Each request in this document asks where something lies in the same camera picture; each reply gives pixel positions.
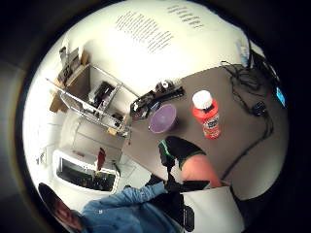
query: white wall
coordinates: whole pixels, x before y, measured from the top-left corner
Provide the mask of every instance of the white wall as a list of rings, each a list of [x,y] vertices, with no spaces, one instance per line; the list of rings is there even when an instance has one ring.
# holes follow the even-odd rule
[[[198,17],[200,25],[192,28],[170,7],[180,5]],[[136,13],[123,27],[120,22]],[[162,50],[149,50],[152,36],[137,37],[137,28],[144,21],[153,21],[157,32],[172,37]],[[155,88],[163,79],[182,78],[220,65],[222,60],[241,63],[236,43],[247,47],[244,33],[223,21],[205,7],[187,1],[125,1],[84,18],[67,33],[63,46],[87,50],[91,63],[125,82],[140,95]]]

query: bottle label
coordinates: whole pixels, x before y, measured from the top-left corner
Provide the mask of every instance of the bottle label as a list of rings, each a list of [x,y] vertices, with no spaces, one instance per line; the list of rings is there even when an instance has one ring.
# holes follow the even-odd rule
[[[219,114],[214,115],[203,123],[203,127],[206,129],[213,129],[218,126]]]
[[[205,137],[215,139],[221,134],[218,124],[219,118],[219,114],[216,114],[203,123],[203,133]]]

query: white bottle cap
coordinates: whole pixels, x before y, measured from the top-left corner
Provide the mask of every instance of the white bottle cap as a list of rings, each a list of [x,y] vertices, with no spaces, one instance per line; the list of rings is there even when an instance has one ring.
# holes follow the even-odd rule
[[[192,96],[192,102],[197,109],[207,109],[212,105],[211,93],[207,90],[200,90]]]

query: hair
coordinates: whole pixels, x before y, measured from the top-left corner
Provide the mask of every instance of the hair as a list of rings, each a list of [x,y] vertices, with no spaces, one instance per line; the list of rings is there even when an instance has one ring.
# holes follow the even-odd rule
[[[48,209],[52,212],[54,215],[55,212],[55,201],[60,200],[60,198],[57,196],[57,194],[45,183],[39,183],[38,186],[39,193],[48,207]]]

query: desk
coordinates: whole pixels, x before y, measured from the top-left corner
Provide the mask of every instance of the desk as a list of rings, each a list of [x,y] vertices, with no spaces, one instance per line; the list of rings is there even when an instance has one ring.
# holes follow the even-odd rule
[[[166,102],[177,108],[178,120],[174,128],[167,133],[153,134],[148,129],[151,116],[145,120],[133,121],[131,144],[128,145],[125,140],[122,152],[166,180],[167,173],[160,163],[157,145],[167,135],[176,135],[205,150],[220,177],[234,158],[258,139],[265,129],[262,117],[246,114],[233,100],[229,77],[225,69],[217,67],[183,78],[185,96]],[[203,136],[201,125],[191,114],[191,98],[201,89],[209,90],[219,104],[222,134],[215,140],[208,140]],[[286,110],[270,92],[265,97],[254,96],[244,90],[239,92],[249,106],[260,100],[264,101],[274,123],[274,133],[242,158],[226,178],[237,197],[245,200],[263,194],[277,179],[287,152],[289,126]],[[177,162],[172,174],[177,181],[181,180]]]

